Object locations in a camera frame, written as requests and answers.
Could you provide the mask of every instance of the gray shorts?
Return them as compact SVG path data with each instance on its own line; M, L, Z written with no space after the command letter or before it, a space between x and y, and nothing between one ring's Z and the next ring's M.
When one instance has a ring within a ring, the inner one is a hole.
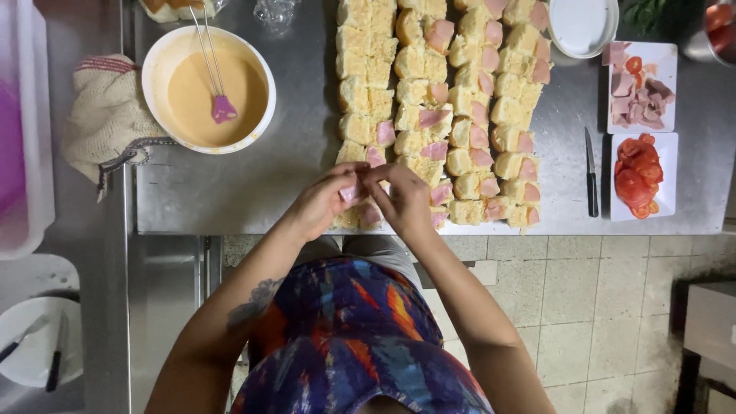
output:
M331 236L320 236L304 245L294 266L317 259L332 259L340 256L354 256L395 270L404 275L406 280L413 284L419 292L422 292L422 282L417 270L414 269L414 264L411 263L406 251L390 236L345 236L342 251Z

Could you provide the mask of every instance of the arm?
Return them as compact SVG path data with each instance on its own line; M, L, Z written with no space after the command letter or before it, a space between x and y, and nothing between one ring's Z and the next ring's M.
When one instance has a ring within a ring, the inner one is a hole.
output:
M388 197L378 185L392 186ZM364 179L386 220L427 271L467 352L470 370L498 414L553 414L534 364L506 314L432 228L429 188L404 166Z
M187 322L161 368L146 413L223 413L233 367L302 246L351 205L338 191L367 163L345 163L300 194Z

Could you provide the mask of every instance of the white square plate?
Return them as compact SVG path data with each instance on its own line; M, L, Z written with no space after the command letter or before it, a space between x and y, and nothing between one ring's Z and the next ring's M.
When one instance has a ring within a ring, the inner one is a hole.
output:
M629 207L616 195L614 182L614 168L618 161L618 146L627 138L639 139L635 134L616 134L611 143L611 221L621 222L625 220L636 220ZM659 191L654 196L654 201L659 205L659 213L649 214L652 217L664 217L675 214L675 199L677 189L677 142L679 137L676 133L653 133L654 148L659 154L659 165L662 166L663 182L659 183Z
M613 125L613 115L611 114L611 79L613 78L613 65L608 66L608 133L670 133L675 130L675 105L677 105L677 45L672 43L643 43L632 42L631 46L626 48L626 53L631 56L639 56L642 58L642 64L656 63L657 75L647 74L646 77L653 77L662 81L672 93L675 94L675 102L667 105L665 115L662 117L662 123L665 127L661 130L655 130L645 127L641 124L631 125L624 128L620 125Z

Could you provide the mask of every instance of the black knife handle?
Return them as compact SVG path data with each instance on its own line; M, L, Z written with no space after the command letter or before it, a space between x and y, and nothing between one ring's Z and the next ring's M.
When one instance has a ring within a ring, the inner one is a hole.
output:
M5 349L0 352L0 362L5 361L5 358L8 358L17 347L17 342L13 342L10 345L6 346Z
M588 173L588 215L598 216L598 187L595 184L595 173Z
M46 381L46 392L50 393L56 390L59 385L59 365L61 365L61 352L55 351L54 358L51 360L51 369L49 370L49 379Z

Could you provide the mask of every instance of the colorful patterned shirt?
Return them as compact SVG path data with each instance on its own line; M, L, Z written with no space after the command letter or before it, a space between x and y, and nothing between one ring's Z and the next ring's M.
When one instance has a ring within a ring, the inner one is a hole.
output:
M421 294L361 259L291 269L248 354L235 414L353 413L375 396L416 413L493 413L470 372L442 350Z

